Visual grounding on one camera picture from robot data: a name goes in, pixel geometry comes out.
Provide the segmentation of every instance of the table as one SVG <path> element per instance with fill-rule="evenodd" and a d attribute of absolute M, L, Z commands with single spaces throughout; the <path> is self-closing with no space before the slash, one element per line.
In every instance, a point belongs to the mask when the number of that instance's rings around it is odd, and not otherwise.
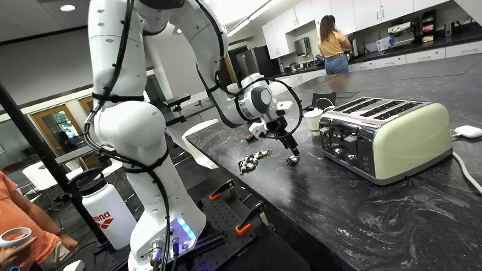
<path fill-rule="evenodd" d="M 64 156 L 60 156 L 55 159 L 57 165 L 66 165 L 69 162 L 78 160 L 78 163 L 81 165 L 82 169 L 87 169 L 87 166 L 84 165 L 84 162 L 81 160 L 82 157 L 87 157 L 90 154 L 96 153 L 93 148 L 90 148 L 88 145 L 78 148 L 72 153 L 67 153 Z"/>
<path fill-rule="evenodd" d="M 451 129 L 482 127 L 482 55 L 314 79 L 295 92 L 302 106 L 313 92 L 421 100 L 444 104 Z M 322 157 L 304 126 L 295 133 L 299 165 L 287 168 L 278 142 L 247 145 L 245 127 L 212 126 L 188 141 L 219 168 L 329 251 L 349 270 L 482 270 L 482 198 L 453 160 L 408 181 L 376 187 Z M 236 163 L 271 150 L 253 174 Z M 480 142 L 453 142 L 471 175 L 482 181 Z"/>

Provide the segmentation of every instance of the label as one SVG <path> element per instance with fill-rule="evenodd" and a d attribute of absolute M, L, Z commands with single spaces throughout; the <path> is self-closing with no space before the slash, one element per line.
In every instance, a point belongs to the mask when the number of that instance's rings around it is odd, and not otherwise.
<path fill-rule="evenodd" d="M 103 213 L 103 214 L 91 217 L 91 219 L 100 229 L 108 229 L 108 226 L 114 222 L 114 219 L 110 217 L 108 213 Z"/>

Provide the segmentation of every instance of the white cabinet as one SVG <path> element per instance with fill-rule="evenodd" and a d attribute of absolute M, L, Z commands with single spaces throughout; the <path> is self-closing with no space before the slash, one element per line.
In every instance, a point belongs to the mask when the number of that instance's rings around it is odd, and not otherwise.
<path fill-rule="evenodd" d="M 411 14 L 412 10 L 411 0 L 379 0 L 381 22 L 390 22 L 406 14 Z"/>
<path fill-rule="evenodd" d="M 448 0 L 412 0 L 412 10 L 420 11 L 420 10 L 436 7 L 436 5 L 441 5 L 445 2 L 448 2 Z"/>
<path fill-rule="evenodd" d="M 354 13 L 357 31 L 367 29 L 381 22 L 379 0 L 355 0 Z"/>
<path fill-rule="evenodd" d="M 387 59 L 379 59 L 373 61 L 373 68 L 388 68 L 388 67 L 400 67 L 406 64 L 406 56 L 396 56 L 396 58 L 387 58 Z"/>
<path fill-rule="evenodd" d="M 302 0 L 295 7 L 296 28 L 311 23 L 314 20 L 311 0 Z"/>
<path fill-rule="evenodd" d="M 354 0 L 357 31 L 408 16 L 412 11 L 412 0 Z"/>
<path fill-rule="evenodd" d="M 278 23 L 278 29 L 283 29 L 284 34 L 298 28 L 295 10 L 287 10 L 274 20 Z"/>
<path fill-rule="evenodd" d="M 331 0 L 331 16 L 335 20 L 335 28 L 341 31 L 343 35 L 357 31 L 352 4 L 354 0 Z"/>
<path fill-rule="evenodd" d="M 293 43 L 286 37 L 286 29 L 295 25 L 293 20 L 295 17 L 290 10 L 290 13 L 284 13 L 271 20 L 268 25 L 262 26 L 269 59 L 277 59 L 293 52 Z"/>
<path fill-rule="evenodd" d="M 358 73 L 358 71 L 366 71 L 366 70 L 375 70 L 373 62 L 363 62 L 363 64 L 355 64 L 349 67 L 351 73 Z"/>
<path fill-rule="evenodd" d="M 269 22 L 268 25 L 262 26 L 262 34 L 265 37 L 269 59 L 277 59 L 280 55 L 274 38 L 274 22 Z"/>
<path fill-rule="evenodd" d="M 406 55 L 406 64 L 430 62 L 430 61 L 444 59 L 444 58 L 445 58 L 444 49 L 429 50 L 429 52 Z"/>
<path fill-rule="evenodd" d="M 457 58 L 466 55 L 479 55 L 482 53 L 482 43 L 470 43 L 454 47 L 445 47 L 445 58 Z"/>
<path fill-rule="evenodd" d="M 331 14 L 331 2 L 329 0 L 311 0 L 311 14 L 319 28 L 320 19 L 323 16 Z"/>

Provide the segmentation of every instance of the cream toaster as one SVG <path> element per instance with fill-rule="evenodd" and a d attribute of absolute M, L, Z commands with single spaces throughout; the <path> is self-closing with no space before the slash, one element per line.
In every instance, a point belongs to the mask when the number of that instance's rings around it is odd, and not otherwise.
<path fill-rule="evenodd" d="M 451 156 L 448 123 L 436 103 L 361 97 L 323 114 L 319 138 L 326 159 L 388 186 Z"/>

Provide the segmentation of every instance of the toaster knob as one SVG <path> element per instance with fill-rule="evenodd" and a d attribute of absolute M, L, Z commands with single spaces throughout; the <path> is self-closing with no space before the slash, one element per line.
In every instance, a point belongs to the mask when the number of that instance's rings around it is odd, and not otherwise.
<path fill-rule="evenodd" d="M 346 159 L 348 159 L 349 163 L 355 163 L 357 162 L 357 156 L 354 156 L 354 154 L 346 156 Z"/>
<path fill-rule="evenodd" d="M 332 151 L 337 157 L 341 157 L 341 153 L 343 153 L 341 148 L 334 148 Z"/>

